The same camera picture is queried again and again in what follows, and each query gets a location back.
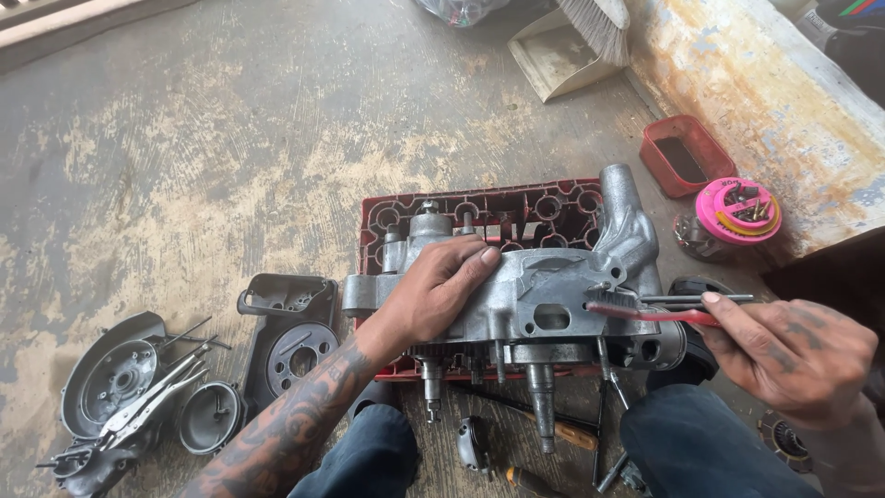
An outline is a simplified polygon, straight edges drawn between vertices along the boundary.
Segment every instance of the oil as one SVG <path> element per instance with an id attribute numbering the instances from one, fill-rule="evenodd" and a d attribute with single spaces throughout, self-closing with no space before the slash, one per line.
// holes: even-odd
<path id="1" fill-rule="evenodd" d="M 655 140 L 655 145 L 664 154 L 664 159 L 670 163 L 673 171 L 685 182 L 705 183 L 708 180 L 703 169 L 697 164 L 697 161 L 679 137 L 668 136 L 667 138 L 659 138 Z"/>

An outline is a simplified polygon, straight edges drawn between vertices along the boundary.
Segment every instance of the hand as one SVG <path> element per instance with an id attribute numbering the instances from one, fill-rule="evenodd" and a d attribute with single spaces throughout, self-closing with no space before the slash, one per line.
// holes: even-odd
<path id="1" fill-rule="evenodd" d="M 405 346 L 446 330 L 473 292 L 501 260 L 479 235 L 425 245 L 375 315 Z"/>
<path id="2" fill-rule="evenodd" d="M 702 300 L 724 328 L 701 330 L 722 370 L 792 424 L 842 427 L 862 406 L 878 343 L 873 331 L 803 300 L 739 307 L 715 292 Z"/>

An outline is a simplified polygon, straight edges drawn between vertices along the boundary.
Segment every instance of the wall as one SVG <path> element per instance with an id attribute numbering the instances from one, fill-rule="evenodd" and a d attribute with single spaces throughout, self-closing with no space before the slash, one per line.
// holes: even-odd
<path id="1" fill-rule="evenodd" d="M 885 111 L 766 0 L 627 0 L 632 68 L 785 210 L 779 263 L 885 224 Z"/>

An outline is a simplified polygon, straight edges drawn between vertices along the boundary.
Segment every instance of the hand brush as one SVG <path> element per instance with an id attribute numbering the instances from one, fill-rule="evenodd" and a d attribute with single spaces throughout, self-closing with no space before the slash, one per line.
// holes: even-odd
<path id="1" fill-rule="evenodd" d="M 584 303 L 584 309 L 600 315 L 642 322 L 688 322 L 722 328 L 721 323 L 717 322 L 713 315 L 696 309 L 677 311 L 675 313 L 651 313 L 636 309 L 636 299 L 626 294 L 608 291 L 587 291 L 584 292 L 584 295 L 589 299 Z"/>
<path id="2" fill-rule="evenodd" d="M 558 1 L 562 12 L 601 60 L 619 67 L 630 65 L 630 13 L 623 0 Z"/>

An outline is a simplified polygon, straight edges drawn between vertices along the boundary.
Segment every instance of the tattooed arm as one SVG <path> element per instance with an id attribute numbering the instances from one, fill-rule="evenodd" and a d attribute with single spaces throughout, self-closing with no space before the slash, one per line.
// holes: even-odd
<path id="1" fill-rule="evenodd" d="M 704 294 L 725 330 L 704 342 L 735 384 L 790 422 L 830 498 L 885 496 L 885 431 L 860 392 L 878 339 L 849 317 L 808 301 L 734 302 Z"/>
<path id="2" fill-rule="evenodd" d="M 427 245 L 384 306 L 249 422 L 178 496 L 241 498 L 290 490 L 378 370 L 451 325 L 500 258 L 478 235 Z"/>

